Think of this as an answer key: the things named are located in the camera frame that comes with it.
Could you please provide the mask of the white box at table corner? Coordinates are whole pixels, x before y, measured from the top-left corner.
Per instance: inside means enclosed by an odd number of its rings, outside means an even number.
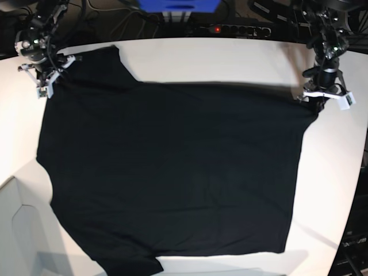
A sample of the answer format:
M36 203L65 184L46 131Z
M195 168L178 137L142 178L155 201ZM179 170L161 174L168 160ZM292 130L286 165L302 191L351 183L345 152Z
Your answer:
M14 177L1 185L1 275L73 275L47 242L39 211L22 202Z

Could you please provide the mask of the black T-shirt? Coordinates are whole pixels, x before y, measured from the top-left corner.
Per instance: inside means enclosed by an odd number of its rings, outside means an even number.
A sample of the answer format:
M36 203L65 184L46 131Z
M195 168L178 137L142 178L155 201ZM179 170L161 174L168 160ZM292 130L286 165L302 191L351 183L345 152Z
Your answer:
M234 85L136 80L115 47L82 53L47 101L37 161L62 227L108 275L160 256L285 250L307 106Z

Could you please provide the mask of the black power strip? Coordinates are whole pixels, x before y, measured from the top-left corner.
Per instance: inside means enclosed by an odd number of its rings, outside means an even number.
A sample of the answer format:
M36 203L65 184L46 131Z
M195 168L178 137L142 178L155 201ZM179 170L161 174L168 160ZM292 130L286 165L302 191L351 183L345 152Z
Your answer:
M201 26L193 33L209 37L268 39L271 37L272 31L270 28L262 26L214 25Z

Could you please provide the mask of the black equipment at right edge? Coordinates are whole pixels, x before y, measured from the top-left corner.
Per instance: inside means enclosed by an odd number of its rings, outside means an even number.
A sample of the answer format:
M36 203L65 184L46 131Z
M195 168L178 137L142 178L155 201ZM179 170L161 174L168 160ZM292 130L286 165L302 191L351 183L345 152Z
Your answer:
M329 275L363 275L367 270L367 186L358 186Z

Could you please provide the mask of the blue plastic bin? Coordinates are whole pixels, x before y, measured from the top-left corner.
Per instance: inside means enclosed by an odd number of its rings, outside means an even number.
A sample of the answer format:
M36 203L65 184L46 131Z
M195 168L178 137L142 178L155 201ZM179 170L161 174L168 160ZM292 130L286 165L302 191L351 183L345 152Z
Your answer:
M149 13L199 12L214 13L220 0L141 0L140 8Z

